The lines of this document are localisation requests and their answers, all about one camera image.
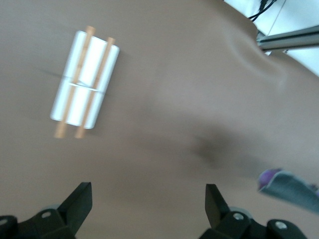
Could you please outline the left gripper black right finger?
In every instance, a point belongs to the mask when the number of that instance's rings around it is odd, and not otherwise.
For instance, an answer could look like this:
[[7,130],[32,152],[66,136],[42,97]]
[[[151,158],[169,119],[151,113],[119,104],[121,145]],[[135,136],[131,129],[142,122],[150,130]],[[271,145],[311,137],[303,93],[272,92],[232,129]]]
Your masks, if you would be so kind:
[[306,239],[293,223],[272,219],[266,226],[257,223],[246,213],[228,207],[215,184],[205,188],[205,211],[210,223],[201,239]]

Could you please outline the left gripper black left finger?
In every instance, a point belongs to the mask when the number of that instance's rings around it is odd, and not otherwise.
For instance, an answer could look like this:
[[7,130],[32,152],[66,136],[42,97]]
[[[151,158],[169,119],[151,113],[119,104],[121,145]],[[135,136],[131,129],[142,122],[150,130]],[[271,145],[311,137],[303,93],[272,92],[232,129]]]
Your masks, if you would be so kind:
[[82,182],[57,208],[48,208],[24,222],[0,217],[2,239],[74,239],[92,209],[92,184]]

